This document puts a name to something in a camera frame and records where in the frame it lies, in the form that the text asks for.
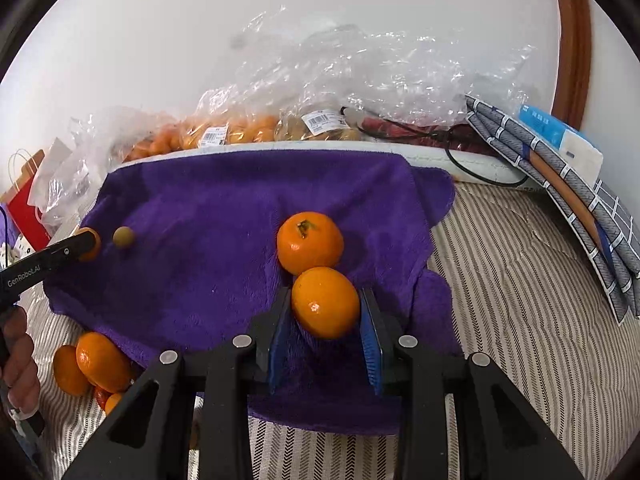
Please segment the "person's left hand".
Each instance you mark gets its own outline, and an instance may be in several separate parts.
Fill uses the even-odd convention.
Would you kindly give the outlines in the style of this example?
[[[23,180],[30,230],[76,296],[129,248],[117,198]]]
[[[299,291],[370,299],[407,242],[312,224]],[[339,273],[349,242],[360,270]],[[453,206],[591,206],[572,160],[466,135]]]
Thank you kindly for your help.
[[[8,400],[23,414],[32,414],[39,403],[38,366],[32,357],[34,342],[27,333],[27,315],[22,307],[14,307],[2,323],[2,336],[9,350],[1,378],[8,387]]]

